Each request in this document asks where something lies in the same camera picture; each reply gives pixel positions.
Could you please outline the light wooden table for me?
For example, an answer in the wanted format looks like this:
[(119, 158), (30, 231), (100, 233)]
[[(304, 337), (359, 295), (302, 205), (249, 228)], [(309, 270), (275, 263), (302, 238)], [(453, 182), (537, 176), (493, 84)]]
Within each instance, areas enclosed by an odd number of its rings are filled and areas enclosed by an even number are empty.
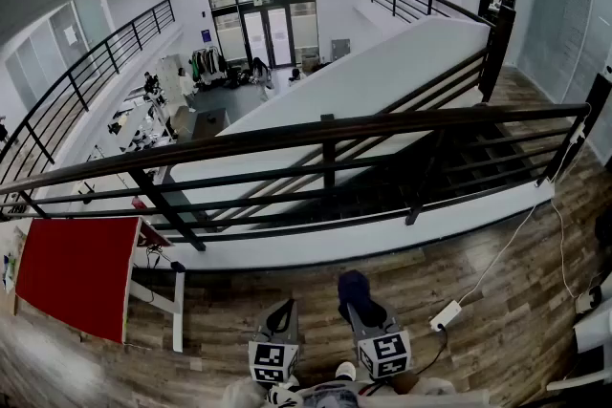
[(0, 313), (3, 314), (16, 315), (19, 262), (31, 224), (31, 218), (0, 223)]

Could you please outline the person's white printed jacket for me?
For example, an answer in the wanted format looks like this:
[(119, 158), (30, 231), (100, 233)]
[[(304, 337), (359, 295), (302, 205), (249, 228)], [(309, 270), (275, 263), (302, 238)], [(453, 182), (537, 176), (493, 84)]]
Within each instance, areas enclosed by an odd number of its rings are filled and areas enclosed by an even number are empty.
[(283, 383), (264, 396), (265, 408), (360, 408), (360, 397), (392, 393), (382, 383), (334, 379), (309, 388)]

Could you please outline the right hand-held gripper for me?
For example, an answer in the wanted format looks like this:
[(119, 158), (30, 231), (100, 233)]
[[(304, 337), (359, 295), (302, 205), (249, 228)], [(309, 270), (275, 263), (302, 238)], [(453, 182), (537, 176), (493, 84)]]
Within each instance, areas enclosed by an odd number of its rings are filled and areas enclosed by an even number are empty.
[[(411, 360), (409, 334), (407, 330), (401, 330), (397, 312), (388, 306), (380, 306), (377, 325), (353, 304), (348, 303), (347, 310), (355, 340), (359, 341), (358, 361), (367, 373), (373, 379), (382, 379), (406, 372)], [(373, 337), (378, 326), (385, 334)]]

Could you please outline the glass entrance doors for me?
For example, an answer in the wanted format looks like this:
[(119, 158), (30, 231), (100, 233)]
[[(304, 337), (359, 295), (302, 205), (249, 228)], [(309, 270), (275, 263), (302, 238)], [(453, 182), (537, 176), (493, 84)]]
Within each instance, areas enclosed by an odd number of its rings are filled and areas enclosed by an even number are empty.
[(225, 59), (275, 68), (319, 56), (316, 0), (208, 0)]

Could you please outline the red covered table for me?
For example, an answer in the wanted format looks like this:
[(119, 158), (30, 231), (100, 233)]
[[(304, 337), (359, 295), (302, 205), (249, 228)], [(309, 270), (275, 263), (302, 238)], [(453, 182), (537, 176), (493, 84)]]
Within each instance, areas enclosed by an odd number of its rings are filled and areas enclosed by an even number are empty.
[(171, 314), (172, 348), (183, 349), (186, 273), (167, 299), (132, 278), (137, 251), (149, 266), (171, 243), (141, 217), (35, 219), (20, 258), (16, 295), (92, 336), (124, 343), (131, 297)]

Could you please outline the person's right forearm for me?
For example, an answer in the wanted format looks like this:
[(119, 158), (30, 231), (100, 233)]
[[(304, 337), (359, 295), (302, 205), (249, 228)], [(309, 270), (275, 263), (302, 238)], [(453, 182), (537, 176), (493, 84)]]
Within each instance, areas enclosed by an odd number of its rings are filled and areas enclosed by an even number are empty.
[(393, 376), (391, 386), (408, 408), (491, 408), (487, 391), (460, 393), (450, 381), (439, 377), (406, 372)]

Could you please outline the dark brown counter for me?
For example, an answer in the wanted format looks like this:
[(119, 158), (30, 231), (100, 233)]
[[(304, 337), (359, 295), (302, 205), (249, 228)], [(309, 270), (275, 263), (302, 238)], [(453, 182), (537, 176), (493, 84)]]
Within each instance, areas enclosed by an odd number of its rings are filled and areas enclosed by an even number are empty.
[(230, 125), (225, 108), (200, 112), (194, 122), (191, 132), (193, 140), (206, 140), (216, 137)]

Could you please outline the dark blue cloth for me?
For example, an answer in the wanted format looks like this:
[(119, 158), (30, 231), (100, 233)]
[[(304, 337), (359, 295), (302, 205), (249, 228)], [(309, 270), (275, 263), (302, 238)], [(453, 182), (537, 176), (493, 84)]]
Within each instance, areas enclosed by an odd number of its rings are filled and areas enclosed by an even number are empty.
[(344, 272), (338, 281), (339, 313), (350, 324), (348, 306), (358, 314), (361, 323), (368, 328), (378, 328), (386, 321), (385, 308), (376, 303), (370, 294), (368, 279), (358, 270)]

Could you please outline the white lockers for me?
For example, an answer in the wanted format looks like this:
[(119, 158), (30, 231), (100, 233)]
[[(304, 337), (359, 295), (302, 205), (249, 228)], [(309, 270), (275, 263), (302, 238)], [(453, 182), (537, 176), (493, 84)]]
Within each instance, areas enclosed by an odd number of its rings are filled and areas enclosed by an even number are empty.
[(182, 67), (178, 54), (161, 57), (156, 64), (156, 76), (160, 85), (169, 93), (181, 93), (179, 69)]

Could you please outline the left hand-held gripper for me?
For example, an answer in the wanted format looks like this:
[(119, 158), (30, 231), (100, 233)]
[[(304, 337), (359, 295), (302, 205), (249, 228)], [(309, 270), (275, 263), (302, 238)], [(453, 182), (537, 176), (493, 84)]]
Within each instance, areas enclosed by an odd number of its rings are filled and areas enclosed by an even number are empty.
[(285, 299), (265, 309), (257, 318), (249, 342), (251, 377), (261, 383), (287, 382), (299, 360), (298, 313), (294, 299)]

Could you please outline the dark wooden railing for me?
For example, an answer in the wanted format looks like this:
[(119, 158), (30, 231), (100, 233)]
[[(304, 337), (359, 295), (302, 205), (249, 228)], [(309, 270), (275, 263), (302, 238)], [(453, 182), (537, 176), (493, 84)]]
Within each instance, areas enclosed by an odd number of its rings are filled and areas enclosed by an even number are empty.
[[(489, 197), (521, 185), (542, 186), (558, 176), (576, 155), (595, 120), (587, 103), (533, 107), (480, 105), (460, 109), (434, 109), (371, 117), (328, 119), (271, 129), (217, 136), (167, 148), (145, 150), (90, 161), (0, 185), (0, 223), (19, 218), (98, 219), (141, 217), (173, 244), (187, 243), (204, 250), (214, 242), (287, 236), (369, 225), (399, 219), (405, 225), (419, 222), (428, 211), (452, 207)], [(585, 123), (578, 142), (569, 139), (580, 122)], [(543, 131), (563, 130), (557, 153), (536, 179), (514, 183), (464, 198), (415, 204), (408, 210), (328, 220), (320, 201), (350, 188), (347, 183), (361, 172), (386, 163), (412, 143), (436, 132), (464, 134), (487, 123), (502, 123), (512, 134), (527, 139)], [(291, 170), (290, 166), (326, 142), (391, 136), (381, 156), (354, 163), (331, 163)], [(248, 199), (244, 195), (268, 180), (291, 175), (337, 170), (343, 183), (333, 188), (295, 193), (288, 197)], [(92, 201), (84, 205), (77, 183), (95, 188)], [(131, 204), (138, 196), (147, 209)], [(213, 215), (243, 204), (277, 202), (280, 212), (255, 219), (262, 226), (239, 225), (222, 230), (224, 222)]]

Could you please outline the person's left forearm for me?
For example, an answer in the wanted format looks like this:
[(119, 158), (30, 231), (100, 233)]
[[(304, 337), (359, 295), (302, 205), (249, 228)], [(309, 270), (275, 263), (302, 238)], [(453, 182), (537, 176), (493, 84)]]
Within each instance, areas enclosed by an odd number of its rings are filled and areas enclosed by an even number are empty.
[(226, 387), (220, 407), (261, 408), (267, 393), (267, 388), (262, 387), (250, 377), (240, 378)]

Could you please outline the dark wooden staircase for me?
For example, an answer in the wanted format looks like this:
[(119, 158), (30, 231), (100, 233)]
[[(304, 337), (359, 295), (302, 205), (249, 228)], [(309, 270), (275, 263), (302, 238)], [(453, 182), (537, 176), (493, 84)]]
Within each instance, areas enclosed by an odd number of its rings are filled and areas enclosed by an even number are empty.
[(525, 139), (502, 123), (443, 137), (434, 132), (350, 179), (348, 191), (321, 200), (323, 216), (341, 220), (408, 210), (524, 183), (545, 170), (564, 137), (557, 129)]

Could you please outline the white power strip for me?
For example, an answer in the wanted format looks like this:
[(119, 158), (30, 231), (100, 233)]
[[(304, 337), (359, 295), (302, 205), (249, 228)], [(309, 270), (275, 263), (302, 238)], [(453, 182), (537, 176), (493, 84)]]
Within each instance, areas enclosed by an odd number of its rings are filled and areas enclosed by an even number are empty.
[(461, 310), (462, 308), (456, 300), (450, 301), (429, 321), (431, 329), (435, 332), (444, 330), (458, 316)]

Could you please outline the white desk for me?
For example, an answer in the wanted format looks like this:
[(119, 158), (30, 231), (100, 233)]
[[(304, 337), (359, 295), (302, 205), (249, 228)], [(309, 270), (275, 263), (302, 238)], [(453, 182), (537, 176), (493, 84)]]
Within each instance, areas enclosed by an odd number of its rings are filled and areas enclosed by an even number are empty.
[(594, 373), (563, 379), (547, 385), (547, 392), (588, 386), (597, 382), (612, 384), (612, 271), (597, 285), (601, 287), (601, 303), (593, 310), (578, 314), (574, 326), (578, 353), (603, 348), (603, 367)]

